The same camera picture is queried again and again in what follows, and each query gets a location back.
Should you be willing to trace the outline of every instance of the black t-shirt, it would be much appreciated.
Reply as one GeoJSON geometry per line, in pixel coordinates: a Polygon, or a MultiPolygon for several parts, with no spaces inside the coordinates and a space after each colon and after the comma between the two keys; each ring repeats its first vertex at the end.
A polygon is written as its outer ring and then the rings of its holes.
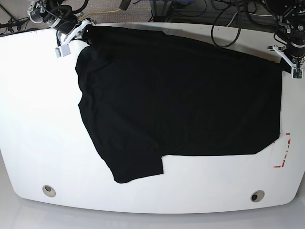
{"type": "Polygon", "coordinates": [[[163,174],[164,155],[256,154],[279,137],[278,64],[160,31],[86,36],[79,108],[116,182],[163,174]]]}

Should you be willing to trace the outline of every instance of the t-shirt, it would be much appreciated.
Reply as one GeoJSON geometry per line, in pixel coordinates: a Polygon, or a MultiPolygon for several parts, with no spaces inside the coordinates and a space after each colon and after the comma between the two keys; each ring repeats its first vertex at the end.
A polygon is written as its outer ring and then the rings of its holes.
{"type": "Polygon", "coordinates": [[[85,37],[79,109],[116,182],[163,174],[164,155],[250,155],[279,137],[278,64],[161,31],[85,37]]]}

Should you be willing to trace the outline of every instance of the white table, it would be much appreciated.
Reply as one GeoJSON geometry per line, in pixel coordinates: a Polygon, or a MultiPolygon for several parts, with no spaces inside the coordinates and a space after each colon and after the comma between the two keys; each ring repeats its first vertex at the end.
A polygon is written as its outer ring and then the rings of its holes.
{"type": "MultiPolygon", "coordinates": [[[[207,25],[111,25],[163,30],[211,42],[207,25]]],[[[236,29],[216,27],[215,33],[228,41],[234,39],[236,29]]],[[[232,49],[278,60],[274,52],[266,51],[273,44],[272,34],[242,30],[232,49]]],[[[73,41],[72,54],[57,59],[53,30],[0,39],[5,54],[0,57],[0,149],[18,196],[77,208],[138,213],[235,211],[293,200],[305,171],[305,81],[284,74],[281,136],[258,154],[165,156],[164,175],[117,184],[97,154],[78,109],[81,91],[74,67],[85,46],[73,41]],[[282,165],[289,139],[285,166],[274,168],[282,165]],[[56,190],[54,198],[43,193],[44,185],[56,190]],[[265,197],[253,203],[250,197],[257,190],[263,190],[265,197]]]]}

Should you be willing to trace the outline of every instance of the round hole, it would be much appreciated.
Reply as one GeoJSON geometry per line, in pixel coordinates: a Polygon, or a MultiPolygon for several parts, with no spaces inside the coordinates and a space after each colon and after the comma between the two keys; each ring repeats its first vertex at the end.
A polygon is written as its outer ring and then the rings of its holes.
{"type": "Polygon", "coordinates": [[[42,187],[42,191],[44,194],[46,194],[48,197],[54,197],[56,195],[55,190],[49,186],[49,185],[44,185],[42,187]]]}
{"type": "Polygon", "coordinates": [[[48,192],[51,192],[51,187],[49,187],[49,186],[46,186],[46,187],[44,187],[48,192]]]}
{"type": "Polygon", "coordinates": [[[257,203],[261,201],[264,198],[264,196],[265,196],[265,192],[262,190],[258,190],[251,195],[251,201],[257,203]]]}

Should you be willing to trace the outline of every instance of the yellow cable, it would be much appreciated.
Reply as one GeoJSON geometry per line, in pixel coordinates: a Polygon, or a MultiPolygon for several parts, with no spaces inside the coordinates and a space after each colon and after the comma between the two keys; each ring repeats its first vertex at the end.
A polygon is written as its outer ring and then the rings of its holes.
{"type": "Polygon", "coordinates": [[[103,11],[103,12],[88,13],[87,15],[80,17],[79,20],[81,21],[83,18],[86,18],[86,17],[88,17],[89,15],[102,14],[102,13],[115,13],[115,12],[119,12],[119,11],[120,11],[120,9],[118,9],[118,10],[113,10],[113,11],[103,11]]]}

